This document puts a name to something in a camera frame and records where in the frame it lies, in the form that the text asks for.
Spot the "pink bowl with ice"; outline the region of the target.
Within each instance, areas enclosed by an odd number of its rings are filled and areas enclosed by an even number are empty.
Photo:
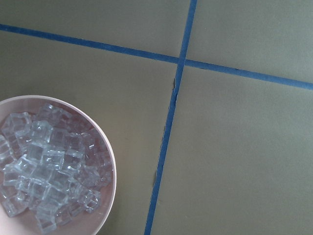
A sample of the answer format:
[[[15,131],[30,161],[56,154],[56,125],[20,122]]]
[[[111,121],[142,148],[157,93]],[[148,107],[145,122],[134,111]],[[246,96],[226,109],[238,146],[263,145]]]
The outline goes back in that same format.
[[[112,147],[76,107],[46,96],[0,103],[0,232],[94,235],[116,191]]]

